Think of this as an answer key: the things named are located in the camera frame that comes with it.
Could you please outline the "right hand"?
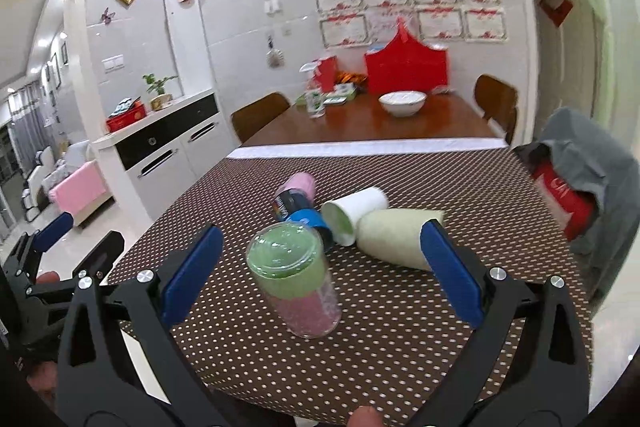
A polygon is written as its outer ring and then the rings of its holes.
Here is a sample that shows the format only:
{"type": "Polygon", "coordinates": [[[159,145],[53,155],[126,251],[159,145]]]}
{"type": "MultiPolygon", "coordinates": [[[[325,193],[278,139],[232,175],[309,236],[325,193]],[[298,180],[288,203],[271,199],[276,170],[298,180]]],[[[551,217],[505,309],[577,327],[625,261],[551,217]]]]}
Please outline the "right hand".
{"type": "Polygon", "coordinates": [[[383,416],[375,407],[358,407],[347,421],[347,427],[385,427],[383,416]]]}

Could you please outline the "left hand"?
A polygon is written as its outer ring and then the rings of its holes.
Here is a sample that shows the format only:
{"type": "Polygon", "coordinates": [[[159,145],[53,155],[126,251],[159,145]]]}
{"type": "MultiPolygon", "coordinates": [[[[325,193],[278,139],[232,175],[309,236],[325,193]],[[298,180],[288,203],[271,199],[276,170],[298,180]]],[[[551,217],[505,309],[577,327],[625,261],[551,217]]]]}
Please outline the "left hand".
{"type": "Polygon", "coordinates": [[[51,409],[55,407],[58,368],[54,362],[43,362],[35,367],[27,377],[27,382],[44,403],[51,409]]]}

